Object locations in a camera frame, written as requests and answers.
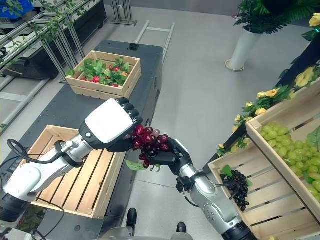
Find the black table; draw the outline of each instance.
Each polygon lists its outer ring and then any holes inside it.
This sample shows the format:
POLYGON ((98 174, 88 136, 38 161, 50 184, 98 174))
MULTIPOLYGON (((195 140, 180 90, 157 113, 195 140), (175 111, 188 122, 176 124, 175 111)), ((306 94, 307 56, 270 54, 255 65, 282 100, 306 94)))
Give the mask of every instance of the black table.
MULTIPOLYGON (((150 125, 154 116, 162 85, 162 47, 135 45, 125 42, 102 41, 96 51, 125 55, 141 59, 142 75, 129 100, 143 117, 143 124, 150 125)), ((75 94, 65 85, 53 98, 41 115, 19 141, 31 147, 47 125, 78 129, 85 118, 104 100, 75 94)), ((10 153, 7 159, 14 157, 10 153)), ((137 153, 127 152, 125 159, 137 159, 137 153)), ((1 169, 4 181, 19 162, 9 162, 1 169)), ((123 163, 104 220, 65 214, 59 226, 48 236, 49 239, 95 239, 113 227, 120 226, 128 205, 136 173, 123 163)), ((38 230, 46 234, 59 220, 61 212, 48 210, 38 230)))

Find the black shoe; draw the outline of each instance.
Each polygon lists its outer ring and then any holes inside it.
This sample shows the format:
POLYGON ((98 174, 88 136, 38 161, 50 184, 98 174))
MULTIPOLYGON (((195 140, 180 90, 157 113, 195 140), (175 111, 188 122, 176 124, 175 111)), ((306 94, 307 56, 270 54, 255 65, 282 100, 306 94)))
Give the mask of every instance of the black shoe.
POLYGON ((126 216, 126 226, 132 227, 132 236, 135 235, 135 228, 137 223, 137 210, 135 208, 130 208, 128 215, 126 216))
POLYGON ((176 226, 176 232, 177 233, 187 233, 187 226, 184 222, 179 222, 178 226, 176 226))

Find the white planter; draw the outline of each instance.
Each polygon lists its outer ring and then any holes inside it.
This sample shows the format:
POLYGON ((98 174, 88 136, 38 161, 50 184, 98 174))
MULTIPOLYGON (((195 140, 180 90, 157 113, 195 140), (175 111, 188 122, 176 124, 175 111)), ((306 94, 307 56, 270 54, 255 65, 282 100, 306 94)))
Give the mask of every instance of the white planter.
POLYGON ((243 28, 232 58, 225 62, 225 66, 236 72, 245 69, 245 62, 262 35, 263 33, 252 33, 243 28))

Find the grape bunch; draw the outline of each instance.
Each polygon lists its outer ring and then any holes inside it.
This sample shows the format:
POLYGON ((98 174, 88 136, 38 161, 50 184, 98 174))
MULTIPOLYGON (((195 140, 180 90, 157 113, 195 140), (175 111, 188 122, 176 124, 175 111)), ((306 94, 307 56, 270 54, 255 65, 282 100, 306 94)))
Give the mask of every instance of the grape bunch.
POLYGON ((246 201, 248 197, 248 185, 245 175, 238 170, 231 170, 232 176, 220 174, 223 184, 227 186, 228 190, 234 198, 235 203, 238 205, 240 210, 244 212, 249 204, 246 201))
POLYGON ((320 152, 308 140, 293 141, 287 127, 272 122, 260 133, 295 175, 307 183, 311 194, 320 202, 320 152))
POLYGON ((133 150, 141 150, 139 160, 143 161, 143 167, 145 169, 153 165, 150 162, 149 157, 155 157, 158 152, 168 152, 170 150, 167 142, 168 135, 160 135, 159 129, 153 129, 152 127, 144 127, 142 124, 136 126, 136 128, 130 134, 133 140, 133 150))

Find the wooden crate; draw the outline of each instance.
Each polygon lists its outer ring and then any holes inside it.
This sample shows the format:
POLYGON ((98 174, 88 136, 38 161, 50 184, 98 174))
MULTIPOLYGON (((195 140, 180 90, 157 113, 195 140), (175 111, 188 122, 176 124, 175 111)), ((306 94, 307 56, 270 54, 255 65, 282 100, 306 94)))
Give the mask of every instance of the wooden crate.
MULTIPOLYGON (((68 141, 76 134, 77 129, 47 125, 29 154, 45 154, 54 147, 56 141, 68 141)), ((38 197, 64 208, 67 213, 103 219, 125 155, 125 152, 93 150, 82 167, 74 168, 66 175, 56 178, 38 197)), ((59 210, 41 200, 32 204, 59 210)))
MULTIPOLYGON (((234 200, 232 202, 259 240, 269 240, 271 236, 295 240, 320 233, 316 219, 253 143, 245 150, 208 164, 220 184, 220 172, 226 165, 239 170, 253 183, 247 197, 250 205, 245 212, 240 211, 234 200)), ((223 187, 223 191, 230 197, 226 188, 223 187)))
POLYGON ((274 167, 287 180, 305 205, 320 221, 320 203, 309 192, 305 184, 297 177, 277 152, 260 135, 262 126, 276 122, 287 126, 293 132, 292 140, 306 141, 307 135, 320 126, 320 78, 310 88, 303 88, 290 101, 281 102, 246 123, 249 136, 267 156, 274 167))
POLYGON ((110 98, 129 98, 134 90, 138 80, 141 77, 141 62, 139 58, 122 56, 107 52, 91 51, 75 68, 74 76, 67 76, 66 80, 71 85, 72 90, 76 94, 93 97, 96 99, 108 100, 110 98), (110 64, 114 64, 116 59, 123 58, 124 63, 129 63, 132 71, 126 79, 123 86, 113 87, 94 83, 90 81, 80 80, 83 78, 84 73, 77 71, 80 66, 84 66, 86 59, 102 60, 108 67, 110 64))

